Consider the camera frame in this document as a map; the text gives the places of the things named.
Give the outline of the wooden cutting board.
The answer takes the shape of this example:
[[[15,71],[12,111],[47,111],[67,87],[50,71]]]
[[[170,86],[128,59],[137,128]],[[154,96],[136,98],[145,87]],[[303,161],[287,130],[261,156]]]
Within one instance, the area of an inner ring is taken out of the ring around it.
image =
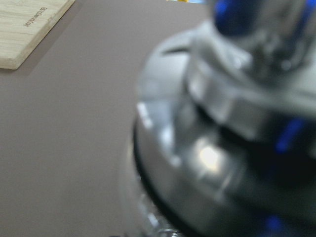
[[[73,4],[73,0],[2,0],[0,67],[18,69]]]

